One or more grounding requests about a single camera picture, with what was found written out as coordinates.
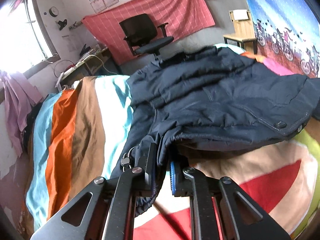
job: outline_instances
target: wall mural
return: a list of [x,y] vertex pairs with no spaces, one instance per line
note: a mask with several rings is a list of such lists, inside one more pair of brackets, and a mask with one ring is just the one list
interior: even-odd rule
[[318,77],[320,25],[304,0],[247,0],[258,53],[292,72]]

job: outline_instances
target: puffer jacket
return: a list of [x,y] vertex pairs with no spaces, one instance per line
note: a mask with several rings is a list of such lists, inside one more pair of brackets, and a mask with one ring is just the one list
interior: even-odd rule
[[111,177],[122,173],[121,158],[132,147],[137,165],[156,143],[158,189],[140,199],[136,215],[154,202],[173,143],[196,149],[251,150],[289,140],[314,114],[320,117],[320,79],[278,76],[262,63],[229,48],[209,47],[150,63],[128,80],[133,122]]

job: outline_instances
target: wooden chair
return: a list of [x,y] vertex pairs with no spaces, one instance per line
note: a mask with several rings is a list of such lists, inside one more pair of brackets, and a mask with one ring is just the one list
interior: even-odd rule
[[254,34],[251,13],[247,10],[248,20],[235,20],[233,11],[229,11],[230,20],[233,22],[235,33],[223,35],[224,43],[228,44],[228,40],[235,41],[238,47],[257,54],[258,45],[257,38]]

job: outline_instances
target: screw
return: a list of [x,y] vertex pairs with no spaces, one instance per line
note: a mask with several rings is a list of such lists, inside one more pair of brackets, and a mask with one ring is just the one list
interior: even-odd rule
[[104,177],[96,177],[94,180],[95,184],[101,184],[104,182]]
[[132,169],[132,173],[134,173],[134,174],[139,174],[139,173],[141,173],[143,171],[143,169],[141,168],[141,167],[134,167],[133,169]]
[[223,177],[223,178],[222,178],[222,182],[223,182],[224,184],[231,184],[231,179],[230,179],[229,177]]
[[185,168],[184,169],[184,171],[186,172],[186,173],[193,173],[193,172],[195,172],[195,168],[192,168],[192,167],[187,167],[187,168]]

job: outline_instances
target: red checkered cloth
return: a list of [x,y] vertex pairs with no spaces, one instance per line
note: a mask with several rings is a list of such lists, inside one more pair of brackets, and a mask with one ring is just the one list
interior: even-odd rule
[[213,26],[214,20],[204,0],[131,0],[100,14],[86,16],[84,25],[110,49],[115,61],[122,64],[134,58],[124,41],[119,22],[147,13],[156,26],[168,22],[168,36],[175,40]]

